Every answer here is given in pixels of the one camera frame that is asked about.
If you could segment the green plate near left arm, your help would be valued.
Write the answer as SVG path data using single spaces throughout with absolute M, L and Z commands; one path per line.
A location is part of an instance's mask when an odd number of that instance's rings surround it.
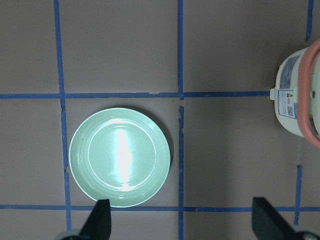
M 68 160 L 85 195 L 128 208 L 148 201 L 163 187 L 171 152 L 165 134 L 151 118 L 115 107 L 92 114 L 78 126 Z

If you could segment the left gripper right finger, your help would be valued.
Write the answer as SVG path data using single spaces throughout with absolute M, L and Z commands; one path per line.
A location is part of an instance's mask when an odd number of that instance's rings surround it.
M 300 239 L 300 235 L 264 197 L 252 200 L 251 227 L 258 240 Z

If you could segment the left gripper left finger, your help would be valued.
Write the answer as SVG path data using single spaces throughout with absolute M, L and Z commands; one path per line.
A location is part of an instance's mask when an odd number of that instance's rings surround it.
M 109 240 L 112 230 L 111 207 L 108 199 L 96 202 L 79 232 L 81 240 Z

